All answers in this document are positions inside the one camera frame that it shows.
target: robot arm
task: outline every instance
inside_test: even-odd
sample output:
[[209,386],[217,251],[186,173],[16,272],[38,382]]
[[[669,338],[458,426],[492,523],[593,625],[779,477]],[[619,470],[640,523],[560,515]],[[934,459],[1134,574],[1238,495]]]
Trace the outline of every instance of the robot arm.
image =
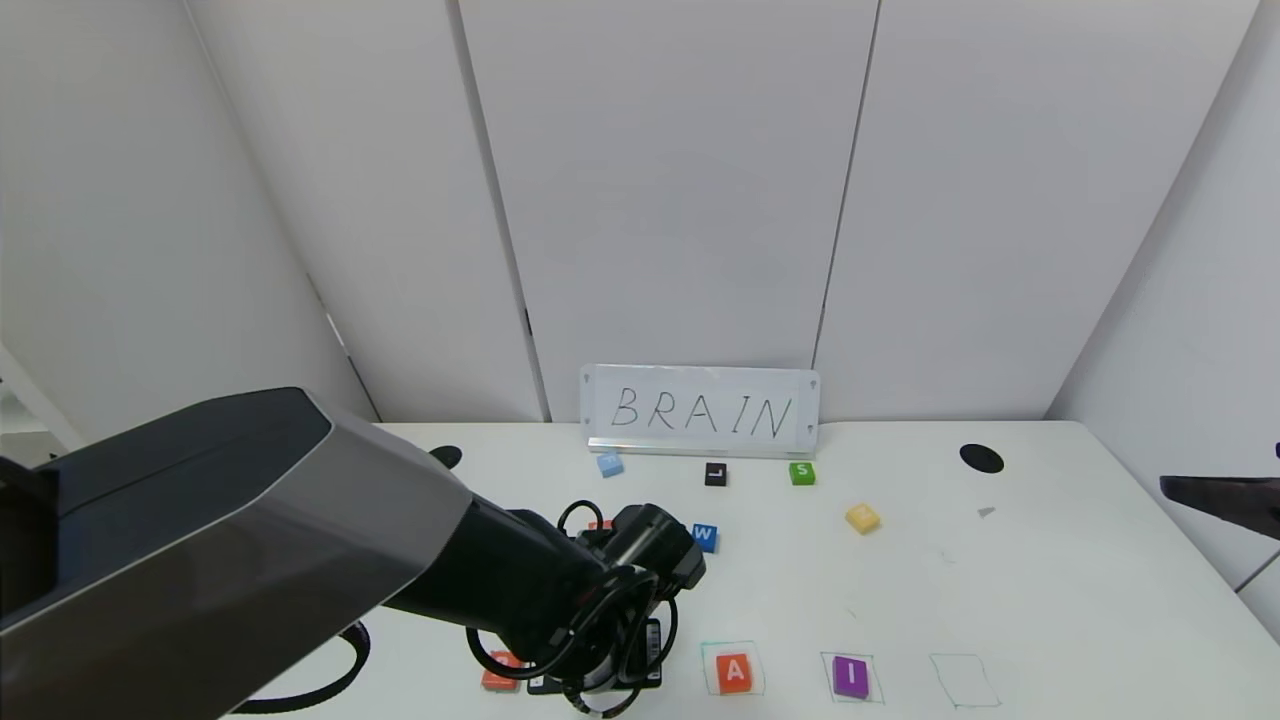
[[[383,603],[466,625],[486,667],[545,673],[571,701],[639,687],[645,620],[705,571],[655,506],[570,538],[297,388],[10,466],[0,492],[22,496],[26,534],[4,548],[32,579],[0,623],[13,720],[219,717]],[[476,630],[532,666],[498,665]]]

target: orange letter block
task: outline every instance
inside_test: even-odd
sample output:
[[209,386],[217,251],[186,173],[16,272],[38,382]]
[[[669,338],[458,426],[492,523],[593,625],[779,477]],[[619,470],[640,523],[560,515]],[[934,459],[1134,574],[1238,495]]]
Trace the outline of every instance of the orange letter block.
[[[493,656],[493,659],[497,660],[498,662],[502,662],[503,665],[506,665],[507,667],[524,667],[525,666],[524,662],[516,660],[515,655],[512,655],[509,652],[506,652],[506,651],[490,652],[489,655]],[[511,678],[503,678],[502,675],[494,675],[493,673],[485,670],[484,671],[484,676],[480,678],[480,685],[483,685],[484,689],[486,689],[486,691],[508,692],[509,693],[509,692],[515,692],[515,691],[520,689],[520,680],[512,680]]]
[[717,657],[716,675],[719,676],[721,694],[751,692],[751,664],[746,653]]

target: white table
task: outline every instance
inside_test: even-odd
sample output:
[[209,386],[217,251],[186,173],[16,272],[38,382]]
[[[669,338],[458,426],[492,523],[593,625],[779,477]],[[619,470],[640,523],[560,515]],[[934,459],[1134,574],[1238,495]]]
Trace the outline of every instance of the white table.
[[[600,478],[575,425],[385,427],[426,448],[460,446],[457,475],[504,507],[554,521],[580,497],[607,514],[654,502],[719,527],[707,575],[678,597],[664,684],[630,720],[1280,717],[1280,646],[1074,423],[829,424],[817,486],[792,487],[781,460],[728,460],[727,488],[704,487],[699,457],[627,455],[623,474]],[[1006,469],[968,468],[957,450],[970,442]],[[844,520],[858,502],[883,519],[865,537]],[[979,518],[983,507],[995,511]],[[364,674],[297,717],[581,717],[554,696],[483,691],[461,628],[385,609],[366,623]],[[765,693],[708,694],[700,643],[744,639]],[[823,652],[874,656],[883,702],[835,702]],[[264,696],[348,665],[344,643],[329,643]],[[992,697],[998,706],[965,707]]]

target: blue letter block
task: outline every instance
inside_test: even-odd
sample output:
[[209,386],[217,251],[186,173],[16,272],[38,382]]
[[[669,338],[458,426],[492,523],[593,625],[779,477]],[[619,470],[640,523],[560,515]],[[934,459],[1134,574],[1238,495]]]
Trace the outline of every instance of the blue letter block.
[[595,464],[600,466],[600,474],[605,478],[612,478],[622,471],[622,459],[618,457],[617,452],[605,452],[595,459]]
[[716,525],[694,525],[694,542],[703,552],[716,552]]

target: black circle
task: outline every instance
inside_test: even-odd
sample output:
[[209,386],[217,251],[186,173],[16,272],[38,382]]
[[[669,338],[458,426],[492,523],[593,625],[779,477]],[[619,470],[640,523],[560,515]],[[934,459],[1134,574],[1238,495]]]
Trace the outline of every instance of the black circle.
[[462,462],[462,448],[453,445],[442,445],[431,451],[431,456],[452,470],[458,466],[458,462]]
[[986,445],[969,443],[960,448],[960,459],[979,473],[996,474],[1005,469],[1005,459]]

